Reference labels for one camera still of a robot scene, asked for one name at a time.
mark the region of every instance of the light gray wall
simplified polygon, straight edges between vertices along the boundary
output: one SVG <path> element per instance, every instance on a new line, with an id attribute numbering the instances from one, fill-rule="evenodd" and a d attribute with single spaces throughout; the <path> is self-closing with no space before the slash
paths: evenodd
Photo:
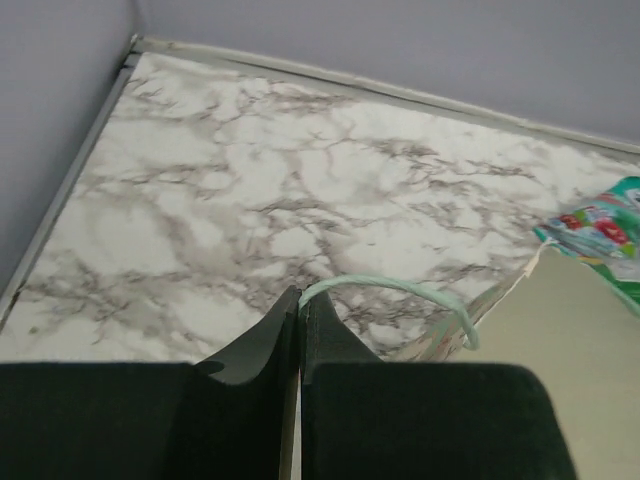
<path id="1" fill-rule="evenodd" d="M 148 33 L 640 144 L 638 0 L 141 0 Z"/>
<path id="2" fill-rule="evenodd" d="M 115 79 L 130 0 L 0 1 L 0 291 Z"/>

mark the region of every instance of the detergent package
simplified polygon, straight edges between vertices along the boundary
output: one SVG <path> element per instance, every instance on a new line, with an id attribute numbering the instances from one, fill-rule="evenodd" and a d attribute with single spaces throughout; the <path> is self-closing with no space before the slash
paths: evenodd
<path id="1" fill-rule="evenodd" d="M 640 177 L 624 178 L 534 232 L 591 266 L 640 315 Z"/>

